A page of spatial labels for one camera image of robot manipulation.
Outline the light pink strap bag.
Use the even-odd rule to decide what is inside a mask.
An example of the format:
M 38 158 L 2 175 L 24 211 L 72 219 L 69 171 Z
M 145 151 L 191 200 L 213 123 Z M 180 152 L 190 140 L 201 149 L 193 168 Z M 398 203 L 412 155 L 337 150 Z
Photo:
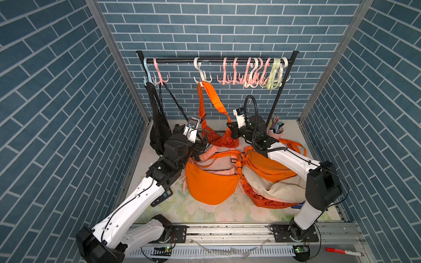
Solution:
M 204 162 L 212 158 L 213 155 L 221 152 L 228 152 L 237 150 L 235 147 L 220 147 L 220 146 L 209 146 L 207 149 L 205 149 L 205 153 L 199 154 L 199 161 Z M 186 169 L 182 172 L 182 182 L 183 182 L 183 192 L 186 193 L 187 190 L 187 176 L 186 176 Z

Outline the beige bag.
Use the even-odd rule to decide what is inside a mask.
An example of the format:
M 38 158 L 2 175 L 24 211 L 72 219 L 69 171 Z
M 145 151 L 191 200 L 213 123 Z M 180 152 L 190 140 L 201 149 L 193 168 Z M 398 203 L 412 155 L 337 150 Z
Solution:
M 306 182 L 299 175 L 272 183 L 260 177 L 251 168 L 245 166 L 242 170 L 246 183 L 252 193 L 271 201 L 282 203 L 302 203 L 305 201 Z

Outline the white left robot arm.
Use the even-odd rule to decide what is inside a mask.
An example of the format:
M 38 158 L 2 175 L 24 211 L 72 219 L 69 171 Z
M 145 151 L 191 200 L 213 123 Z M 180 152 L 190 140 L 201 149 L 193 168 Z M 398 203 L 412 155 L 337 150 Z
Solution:
M 172 223 L 163 215 L 136 229 L 131 226 L 181 176 L 194 152 L 203 145 L 197 130 L 186 127 L 164 144 L 164 154 L 153 163 L 137 188 L 110 215 L 95 226 L 83 227 L 76 235 L 78 250 L 87 263 L 121 263 L 126 255 L 152 241 L 169 238 Z

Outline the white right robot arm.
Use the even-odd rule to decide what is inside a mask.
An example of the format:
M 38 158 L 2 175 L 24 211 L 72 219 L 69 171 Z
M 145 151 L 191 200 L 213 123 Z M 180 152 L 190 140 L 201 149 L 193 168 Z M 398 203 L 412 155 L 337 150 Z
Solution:
M 257 102 L 249 95 L 228 123 L 234 139 L 243 138 L 241 184 L 252 202 L 261 208 L 284 209 L 300 204 L 288 226 L 273 227 L 295 242 L 305 242 L 315 233 L 315 223 L 343 193 L 341 179 L 332 162 L 307 157 L 301 144 L 271 137 L 258 114 Z

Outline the black bag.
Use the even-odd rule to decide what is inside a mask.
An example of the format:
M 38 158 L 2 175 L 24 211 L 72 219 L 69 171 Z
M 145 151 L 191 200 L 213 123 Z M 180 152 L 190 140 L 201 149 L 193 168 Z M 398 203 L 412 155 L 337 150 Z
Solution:
M 155 85 L 151 82 L 146 82 L 145 89 L 148 92 L 151 108 L 152 108 L 152 129 L 150 132 L 150 146 L 155 152 L 162 156 L 164 154 L 164 144 L 172 136 L 172 130 L 170 129 L 168 120 L 164 113 L 163 98 L 162 98 L 162 87 L 165 87 L 167 92 L 170 94 L 177 108 L 188 121 L 189 118 L 185 114 L 181 105 L 177 102 L 175 96 L 170 91 L 168 86 L 164 83 L 159 85 L 159 93 L 156 91 Z

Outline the white hook middle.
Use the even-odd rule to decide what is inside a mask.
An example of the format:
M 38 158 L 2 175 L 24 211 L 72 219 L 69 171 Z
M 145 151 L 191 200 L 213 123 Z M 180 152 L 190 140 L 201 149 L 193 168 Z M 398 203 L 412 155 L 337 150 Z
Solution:
M 259 66 L 259 60 L 257 58 L 253 58 L 253 60 L 254 60 L 254 63 L 253 63 L 254 66 L 248 76 L 247 87 L 251 87 L 252 85 L 254 85 L 254 75 Z

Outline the white hook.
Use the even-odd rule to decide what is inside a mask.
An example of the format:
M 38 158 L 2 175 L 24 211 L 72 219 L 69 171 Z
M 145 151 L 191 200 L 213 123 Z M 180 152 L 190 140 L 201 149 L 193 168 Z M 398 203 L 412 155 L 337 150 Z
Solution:
M 206 72 L 201 70 L 201 62 L 198 61 L 199 57 L 194 58 L 194 68 L 198 71 L 198 73 L 200 74 L 200 80 L 197 81 L 196 78 L 194 77 L 194 80 L 196 83 L 201 83 L 201 82 L 208 82 L 211 83 L 213 81 L 212 75 L 209 75 L 209 77 L 207 77 Z
M 248 76 L 247 87 L 251 87 L 252 85 L 254 85 L 254 75 L 259 66 L 259 60 L 257 58 L 253 58 L 253 60 L 254 60 L 254 63 L 253 63 L 254 66 Z

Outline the green hook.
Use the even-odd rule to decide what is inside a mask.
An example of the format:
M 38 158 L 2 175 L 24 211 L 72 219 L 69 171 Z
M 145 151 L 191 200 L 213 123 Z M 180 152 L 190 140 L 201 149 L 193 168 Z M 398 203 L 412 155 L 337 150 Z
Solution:
M 268 81 L 266 83 L 267 90 L 272 90 L 274 88 L 276 72 L 278 71 L 279 67 L 280 67 L 280 60 L 279 60 L 279 58 L 275 58 L 274 62 L 272 64 L 272 67 L 271 67 L 271 71 L 270 71 L 270 74 L 269 74 L 269 77 L 268 77 Z
M 284 74 L 284 59 L 280 58 L 280 67 L 278 71 L 278 77 L 276 79 L 277 80 L 276 87 L 279 87 L 281 85 L 283 74 Z

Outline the pink hook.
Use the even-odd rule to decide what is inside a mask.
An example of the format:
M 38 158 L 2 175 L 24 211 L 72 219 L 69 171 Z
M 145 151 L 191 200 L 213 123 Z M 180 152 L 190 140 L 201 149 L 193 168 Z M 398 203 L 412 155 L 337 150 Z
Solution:
M 266 72 L 267 72 L 268 66 L 270 65 L 270 61 L 271 61 L 271 58 L 268 58 L 265 62 L 264 71 L 261 75 L 260 83 L 259 83 L 261 87 L 265 87 L 265 85 L 268 81 L 268 79 L 266 78 Z
M 259 63 L 259 67 L 255 73 L 255 84 L 256 86 L 262 86 L 261 84 L 261 79 L 262 79 L 262 73 L 260 72 L 260 70 L 263 68 L 264 63 L 263 63 L 263 59 L 262 58 L 258 58 L 258 63 Z
M 237 72 L 237 66 L 238 66 L 237 61 L 238 61 L 238 59 L 239 59 L 238 57 L 235 57 L 234 60 L 233 60 L 233 62 L 232 62 L 232 67 L 233 67 L 233 71 L 234 71 L 234 74 L 233 74 L 233 77 L 232 77 L 232 81 L 231 81 L 231 84 L 232 85 L 235 85 L 235 84 L 240 83 L 240 76 L 239 76 L 239 74 Z
M 161 71 L 159 69 L 159 64 L 158 64 L 156 58 L 153 58 L 153 65 L 154 65 L 155 70 L 156 70 L 156 73 L 158 75 L 158 80 L 156 81 L 156 83 L 157 84 L 160 84 L 160 85 L 166 84 L 169 81 L 169 77 L 167 76 L 167 79 L 166 80 L 163 79 L 162 73 L 161 73 Z
M 226 85 L 226 84 L 229 84 L 230 83 L 229 76 L 227 74 L 227 59 L 228 59 L 227 57 L 225 57 L 223 59 L 223 73 L 222 73 L 222 77 L 221 78 L 217 77 L 217 81 L 220 84 L 222 84 L 222 85 Z
M 248 79 L 248 71 L 249 71 L 249 68 L 250 68 L 251 59 L 252 59 L 251 57 L 248 58 L 247 63 L 246 63 L 246 70 L 245 70 L 244 75 L 243 75 L 243 77 L 241 78 L 241 81 L 240 81 L 240 83 L 243 85 L 244 88 L 248 87 L 247 79 Z

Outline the white hook left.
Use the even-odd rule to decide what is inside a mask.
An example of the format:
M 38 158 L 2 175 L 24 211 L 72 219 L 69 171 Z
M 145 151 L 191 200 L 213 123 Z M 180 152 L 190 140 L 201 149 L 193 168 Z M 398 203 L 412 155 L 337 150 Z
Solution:
M 194 80 L 196 83 L 201 83 L 201 82 L 208 82 L 211 83 L 213 81 L 212 75 L 209 75 L 209 77 L 207 77 L 206 72 L 201 70 L 201 62 L 198 61 L 199 57 L 194 58 L 194 68 L 198 71 L 198 73 L 200 74 L 200 80 L 197 81 L 196 78 L 194 77 Z

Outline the white hook right end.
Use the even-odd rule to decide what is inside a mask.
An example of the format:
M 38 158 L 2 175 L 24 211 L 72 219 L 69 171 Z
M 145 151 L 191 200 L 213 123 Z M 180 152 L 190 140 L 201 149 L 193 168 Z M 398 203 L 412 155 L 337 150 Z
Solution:
M 287 77 L 286 82 L 288 82 L 290 80 L 290 75 L 286 72 L 289 66 L 288 63 L 288 59 L 286 57 L 282 57 L 281 60 L 284 62 L 284 65 L 282 67 L 282 75 L 281 78 L 282 80 L 284 79 L 284 77 Z

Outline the light blue hook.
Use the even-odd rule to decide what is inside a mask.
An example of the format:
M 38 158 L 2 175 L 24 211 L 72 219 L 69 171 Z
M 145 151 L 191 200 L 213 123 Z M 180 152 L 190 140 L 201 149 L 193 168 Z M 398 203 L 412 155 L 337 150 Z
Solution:
M 150 70 L 148 68 L 147 58 L 143 59 L 143 68 L 144 68 L 144 71 L 145 71 L 144 85 L 147 85 L 148 83 L 156 85 L 156 82 L 152 78 L 152 75 L 151 75 Z

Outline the pink metal pen bucket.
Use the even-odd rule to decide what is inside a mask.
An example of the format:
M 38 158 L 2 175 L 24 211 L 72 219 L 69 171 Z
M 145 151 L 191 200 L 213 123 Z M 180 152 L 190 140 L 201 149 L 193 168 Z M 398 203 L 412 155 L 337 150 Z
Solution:
M 281 139 L 284 134 L 284 125 L 284 122 L 281 121 L 279 116 L 273 116 L 266 130 L 267 134 L 277 140 Z

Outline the red white marker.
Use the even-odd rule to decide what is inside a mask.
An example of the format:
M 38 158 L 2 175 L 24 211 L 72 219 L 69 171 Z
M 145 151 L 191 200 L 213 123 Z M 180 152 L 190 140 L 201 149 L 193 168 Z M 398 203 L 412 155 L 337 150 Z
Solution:
M 358 256 L 358 257 L 364 256 L 363 253 L 344 250 L 344 249 L 326 248 L 325 250 L 326 250 L 326 252 L 330 252 L 330 253 Z

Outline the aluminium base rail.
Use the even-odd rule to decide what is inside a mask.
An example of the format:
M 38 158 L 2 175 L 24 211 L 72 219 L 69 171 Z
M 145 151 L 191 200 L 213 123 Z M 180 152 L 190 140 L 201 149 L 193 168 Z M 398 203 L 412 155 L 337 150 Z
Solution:
M 352 222 L 318 222 L 305 242 L 277 235 L 280 222 L 173 223 L 166 241 L 152 241 L 126 255 L 122 263 L 292 262 L 372 263 L 374 256 L 360 229 Z M 326 252 L 326 248 L 363 253 L 351 256 Z

